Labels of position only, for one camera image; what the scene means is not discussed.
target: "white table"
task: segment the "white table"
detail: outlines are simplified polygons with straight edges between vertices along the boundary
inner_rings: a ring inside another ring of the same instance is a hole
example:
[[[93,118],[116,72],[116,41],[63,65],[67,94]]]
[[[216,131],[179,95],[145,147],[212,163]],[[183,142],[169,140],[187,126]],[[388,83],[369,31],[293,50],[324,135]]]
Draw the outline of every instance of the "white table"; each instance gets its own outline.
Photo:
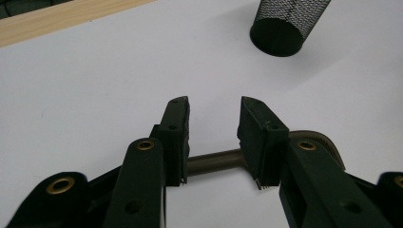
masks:
[[[403,4],[335,0],[302,50],[250,42],[259,1],[159,0],[0,48],[0,227],[43,179],[92,180],[189,96],[191,156],[239,147],[240,97],[336,144],[347,172],[401,171]],[[167,227],[287,227],[278,188],[240,169],[167,191]]]

